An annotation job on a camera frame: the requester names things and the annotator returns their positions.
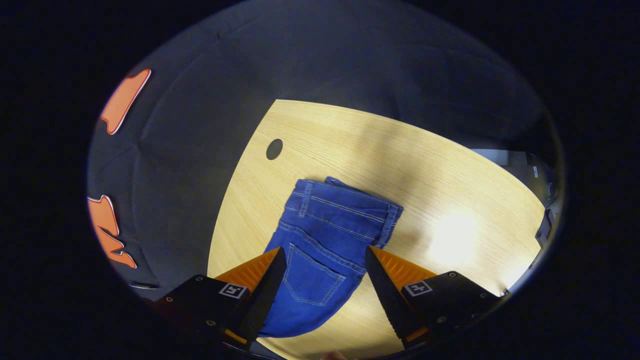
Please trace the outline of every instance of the orange shape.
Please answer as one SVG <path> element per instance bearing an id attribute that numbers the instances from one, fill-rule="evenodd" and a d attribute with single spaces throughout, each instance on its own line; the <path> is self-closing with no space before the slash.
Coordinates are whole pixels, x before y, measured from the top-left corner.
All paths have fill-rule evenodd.
<path id="1" fill-rule="evenodd" d="M 276 254 L 280 250 L 277 247 L 269 252 L 253 258 L 235 268 L 215 277 L 216 280 L 231 282 L 235 285 L 246 286 L 249 291 L 253 293 L 255 287 L 258 286 L 262 276 L 271 265 L 271 262 L 276 257 Z"/>
<path id="2" fill-rule="evenodd" d="M 145 86 L 150 75 L 150 69 L 142 70 L 133 78 L 122 80 L 116 91 L 113 92 L 100 114 L 100 119 L 107 123 L 107 133 L 109 135 L 115 134 L 120 129 L 133 100 L 136 99 L 142 87 Z"/>
<path id="3" fill-rule="evenodd" d="M 124 244 L 114 236 L 120 234 L 116 215 L 113 211 L 113 204 L 108 196 L 103 195 L 100 200 L 87 197 L 89 214 L 102 249 L 107 254 L 107 258 L 119 263 L 137 268 L 136 262 L 128 253 L 122 251 Z"/>
<path id="4" fill-rule="evenodd" d="M 411 261 L 393 255 L 390 252 L 386 252 L 373 246 L 369 246 L 369 248 L 376 255 L 378 261 L 382 264 L 382 267 L 387 272 L 389 279 L 391 279 L 398 291 L 402 291 L 402 287 L 404 285 L 436 276 L 433 272 L 430 272 Z"/>

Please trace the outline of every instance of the blue denim jeans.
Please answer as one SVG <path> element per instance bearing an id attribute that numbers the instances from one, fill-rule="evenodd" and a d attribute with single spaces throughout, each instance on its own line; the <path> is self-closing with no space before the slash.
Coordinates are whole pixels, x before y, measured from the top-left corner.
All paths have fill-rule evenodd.
<path id="1" fill-rule="evenodd" d="M 383 248 L 402 210 L 332 177 L 298 180 L 265 250 L 282 247 L 287 270 L 260 336 L 304 334 L 335 314 L 366 273 L 366 246 Z"/>

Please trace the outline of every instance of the light wood surface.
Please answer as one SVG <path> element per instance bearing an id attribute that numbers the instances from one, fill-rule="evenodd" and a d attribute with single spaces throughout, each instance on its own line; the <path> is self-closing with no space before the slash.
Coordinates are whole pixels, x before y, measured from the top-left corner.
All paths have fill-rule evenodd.
<path id="1" fill-rule="evenodd" d="M 284 143 L 266 157 L 274 139 Z M 519 180 L 439 135 L 362 111 L 277 100 L 251 137 L 216 221 L 208 275 L 264 252 L 297 179 L 333 176 L 404 206 L 385 250 L 434 273 L 459 271 L 501 295 L 531 264 L 544 208 Z M 288 359 L 401 351 L 368 275 L 320 328 L 259 341 Z"/>

